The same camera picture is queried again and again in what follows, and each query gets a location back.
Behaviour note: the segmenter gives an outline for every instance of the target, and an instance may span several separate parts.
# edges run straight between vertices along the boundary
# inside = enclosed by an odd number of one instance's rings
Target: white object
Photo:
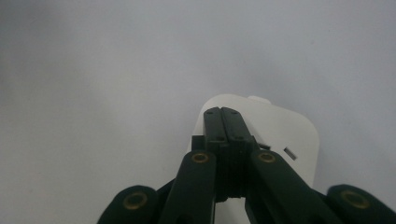
[[[271,147],[312,188],[318,159],[318,132],[304,116],[272,105],[257,96],[248,98],[222,94],[211,98],[201,109],[193,135],[204,133],[204,112],[212,107],[229,107],[241,113],[257,142]],[[248,223],[245,200],[229,199],[217,204],[216,219]]]

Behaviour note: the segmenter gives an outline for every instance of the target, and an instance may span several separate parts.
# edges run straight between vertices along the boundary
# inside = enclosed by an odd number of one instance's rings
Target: white surface
[[[0,223],[93,223],[165,184],[224,92],[313,122],[316,189],[396,210],[395,21],[394,1],[1,1]]]
[[[261,97],[241,97],[232,94],[217,95],[208,100],[201,108],[195,123],[193,135],[204,134],[204,113],[213,107],[229,107],[238,111],[256,141],[271,147],[271,150],[283,157],[295,172],[311,188],[314,185],[317,167],[319,139],[313,124],[304,116],[271,105],[270,101]],[[285,151],[287,147],[296,157],[293,160]],[[245,211],[245,199],[230,199],[216,207],[215,223],[228,223],[230,214],[234,223],[248,223]]]

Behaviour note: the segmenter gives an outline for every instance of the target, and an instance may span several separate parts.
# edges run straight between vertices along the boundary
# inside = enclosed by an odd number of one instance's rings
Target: gray background
[[[93,223],[160,187],[220,93],[308,117],[315,189],[395,210],[395,19],[395,1],[2,1],[0,223]]]

